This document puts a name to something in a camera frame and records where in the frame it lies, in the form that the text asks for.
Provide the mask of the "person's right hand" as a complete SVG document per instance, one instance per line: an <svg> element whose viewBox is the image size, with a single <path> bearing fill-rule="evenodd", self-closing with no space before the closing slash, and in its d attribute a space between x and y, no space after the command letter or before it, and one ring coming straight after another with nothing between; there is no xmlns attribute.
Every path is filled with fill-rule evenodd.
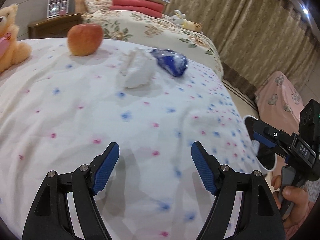
<svg viewBox="0 0 320 240"><path fill-rule="evenodd" d="M293 203L289 216L283 220L284 228L289 229L303 222L309 214L309 194L305 186L286 186L282 196Z"/></svg>

